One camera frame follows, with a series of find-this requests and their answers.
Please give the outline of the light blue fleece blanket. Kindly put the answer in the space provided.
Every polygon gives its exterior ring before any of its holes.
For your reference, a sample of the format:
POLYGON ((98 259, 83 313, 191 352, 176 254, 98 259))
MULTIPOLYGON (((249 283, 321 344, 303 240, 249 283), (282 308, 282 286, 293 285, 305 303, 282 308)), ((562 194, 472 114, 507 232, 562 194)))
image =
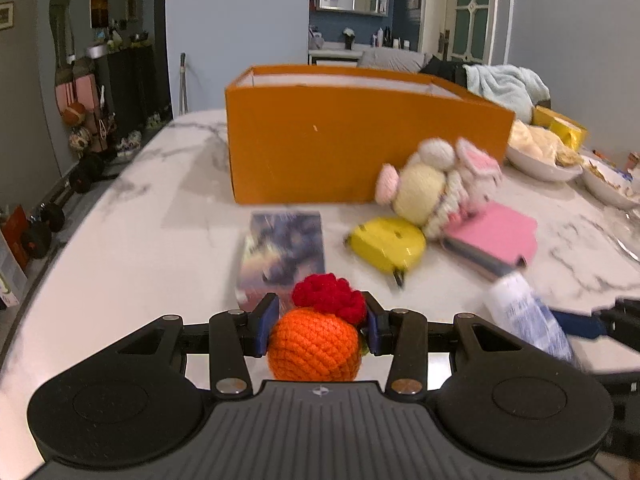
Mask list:
POLYGON ((465 64, 466 88, 481 98, 512 110, 521 122, 529 124, 540 103, 549 103, 549 88, 540 76, 515 65, 465 64))

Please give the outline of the white cream tube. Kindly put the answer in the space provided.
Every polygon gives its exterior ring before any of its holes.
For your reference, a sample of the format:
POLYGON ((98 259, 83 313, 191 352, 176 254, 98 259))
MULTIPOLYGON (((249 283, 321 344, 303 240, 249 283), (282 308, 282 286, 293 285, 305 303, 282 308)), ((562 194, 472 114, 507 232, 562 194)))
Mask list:
POLYGON ((521 273, 499 278, 486 292, 485 306, 506 332, 559 360, 576 363, 559 322, 521 273))

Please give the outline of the broom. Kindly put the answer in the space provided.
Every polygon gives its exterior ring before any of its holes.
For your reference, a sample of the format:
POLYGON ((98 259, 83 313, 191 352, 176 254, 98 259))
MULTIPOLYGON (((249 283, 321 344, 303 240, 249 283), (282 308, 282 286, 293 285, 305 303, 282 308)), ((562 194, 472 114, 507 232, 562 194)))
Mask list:
POLYGON ((179 70, 179 114, 184 115, 189 111, 188 88, 186 88, 186 52, 180 54, 179 70))

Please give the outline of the black jacket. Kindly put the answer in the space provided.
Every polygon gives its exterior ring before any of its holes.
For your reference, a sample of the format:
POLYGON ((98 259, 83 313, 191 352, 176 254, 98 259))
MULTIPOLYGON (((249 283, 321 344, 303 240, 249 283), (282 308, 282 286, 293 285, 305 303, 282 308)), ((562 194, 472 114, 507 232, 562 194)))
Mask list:
POLYGON ((468 86, 468 77, 462 62, 443 61, 432 56, 420 73, 448 80, 463 88, 468 86))

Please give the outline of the pink wallet case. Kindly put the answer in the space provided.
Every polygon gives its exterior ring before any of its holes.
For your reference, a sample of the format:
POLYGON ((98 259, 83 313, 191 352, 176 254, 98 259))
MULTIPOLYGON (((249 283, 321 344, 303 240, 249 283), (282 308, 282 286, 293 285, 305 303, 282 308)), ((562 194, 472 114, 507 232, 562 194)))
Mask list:
POLYGON ((440 246, 490 280, 526 269, 536 256, 538 223, 499 203, 446 229, 440 246))

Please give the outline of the orange crochet ball toy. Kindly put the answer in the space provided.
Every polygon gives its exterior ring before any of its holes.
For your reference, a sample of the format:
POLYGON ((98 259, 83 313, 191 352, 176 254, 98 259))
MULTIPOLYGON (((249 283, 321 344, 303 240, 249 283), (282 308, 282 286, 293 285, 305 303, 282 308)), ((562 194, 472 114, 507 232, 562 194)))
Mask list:
POLYGON ((311 274, 292 291, 292 310, 269 335, 267 359, 281 382, 351 382, 361 364, 363 293, 332 273, 311 274))

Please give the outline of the glass panel door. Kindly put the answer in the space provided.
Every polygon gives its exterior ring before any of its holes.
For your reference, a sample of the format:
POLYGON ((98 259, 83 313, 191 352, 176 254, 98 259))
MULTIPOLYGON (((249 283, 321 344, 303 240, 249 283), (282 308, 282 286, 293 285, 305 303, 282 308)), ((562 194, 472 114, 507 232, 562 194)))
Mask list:
POLYGON ((488 64, 494 52, 498 0, 446 0, 442 58, 488 64))

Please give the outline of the black dumbbell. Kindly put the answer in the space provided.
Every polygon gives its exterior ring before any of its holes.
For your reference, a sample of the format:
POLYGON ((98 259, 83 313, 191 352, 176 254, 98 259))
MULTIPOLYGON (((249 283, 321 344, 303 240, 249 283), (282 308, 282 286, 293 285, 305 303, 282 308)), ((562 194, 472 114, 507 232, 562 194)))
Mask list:
POLYGON ((32 259, 44 258, 50 250, 54 233, 60 232, 66 217, 63 208, 56 203, 42 204, 37 217, 28 220, 21 234, 21 245, 32 259))

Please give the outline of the white bowl with buns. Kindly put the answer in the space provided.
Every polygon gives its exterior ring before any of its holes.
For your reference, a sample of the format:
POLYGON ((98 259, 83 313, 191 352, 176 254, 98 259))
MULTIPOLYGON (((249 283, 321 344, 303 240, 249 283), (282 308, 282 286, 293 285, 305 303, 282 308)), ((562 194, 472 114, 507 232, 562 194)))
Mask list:
POLYGON ((552 131, 517 119, 506 147, 506 159, 526 176, 565 183, 582 174, 582 158, 552 131))

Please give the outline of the yellow bowl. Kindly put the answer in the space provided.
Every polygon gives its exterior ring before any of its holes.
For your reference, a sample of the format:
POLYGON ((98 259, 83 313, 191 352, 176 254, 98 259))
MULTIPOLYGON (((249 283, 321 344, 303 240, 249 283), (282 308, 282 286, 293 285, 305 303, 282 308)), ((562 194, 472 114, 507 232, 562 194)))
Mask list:
POLYGON ((552 131, 564 145, 574 151, 580 150, 588 136, 587 128, 579 122, 540 105, 534 108, 532 123, 552 131))

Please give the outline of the clear glass plate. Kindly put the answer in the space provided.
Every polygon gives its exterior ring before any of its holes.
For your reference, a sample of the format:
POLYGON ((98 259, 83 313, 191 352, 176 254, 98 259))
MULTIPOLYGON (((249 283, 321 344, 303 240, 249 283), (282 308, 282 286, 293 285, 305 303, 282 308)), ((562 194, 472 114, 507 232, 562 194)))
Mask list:
POLYGON ((600 227, 625 255, 636 263, 640 262, 639 209, 623 210, 605 206, 600 227))

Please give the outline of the dark hallway cabinet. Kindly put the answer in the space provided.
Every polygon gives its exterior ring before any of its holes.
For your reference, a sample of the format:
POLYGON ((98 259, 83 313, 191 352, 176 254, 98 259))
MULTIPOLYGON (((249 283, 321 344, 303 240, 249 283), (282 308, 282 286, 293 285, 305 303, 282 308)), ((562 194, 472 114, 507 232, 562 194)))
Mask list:
POLYGON ((152 47, 120 50, 93 63, 96 83, 105 89, 106 109, 115 115, 118 133, 142 130, 160 109, 152 47))

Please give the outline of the orange storage box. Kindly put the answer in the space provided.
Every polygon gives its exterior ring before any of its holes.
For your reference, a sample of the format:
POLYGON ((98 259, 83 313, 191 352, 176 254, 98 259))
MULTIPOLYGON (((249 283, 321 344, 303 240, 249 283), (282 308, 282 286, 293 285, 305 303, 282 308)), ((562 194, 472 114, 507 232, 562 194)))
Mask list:
POLYGON ((445 79, 361 67, 265 65, 226 89, 242 205, 369 203, 384 164, 419 144, 471 141, 497 160, 515 115, 445 79))

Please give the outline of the yellow tape measure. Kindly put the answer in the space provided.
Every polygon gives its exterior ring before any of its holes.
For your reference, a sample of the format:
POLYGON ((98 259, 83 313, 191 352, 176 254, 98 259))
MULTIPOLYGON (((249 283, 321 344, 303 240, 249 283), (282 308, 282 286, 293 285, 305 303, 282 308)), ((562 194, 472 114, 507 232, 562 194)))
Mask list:
POLYGON ((422 259, 426 238, 407 220, 378 217, 358 224, 345 236, 344 244, 376 270, 390 274, 403 288, 407 273, 422 259))

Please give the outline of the crochet bunny doll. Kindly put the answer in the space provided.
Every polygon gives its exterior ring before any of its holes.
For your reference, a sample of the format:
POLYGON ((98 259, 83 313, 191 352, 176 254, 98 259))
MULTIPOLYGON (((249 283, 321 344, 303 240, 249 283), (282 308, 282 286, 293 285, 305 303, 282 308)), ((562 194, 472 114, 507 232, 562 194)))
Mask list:
POLYGON ((401 169, 382 167, 374 200, 436 240, 446 229, 482 214, 501 179, 500 164, 470 141, 428 139, 401 169))

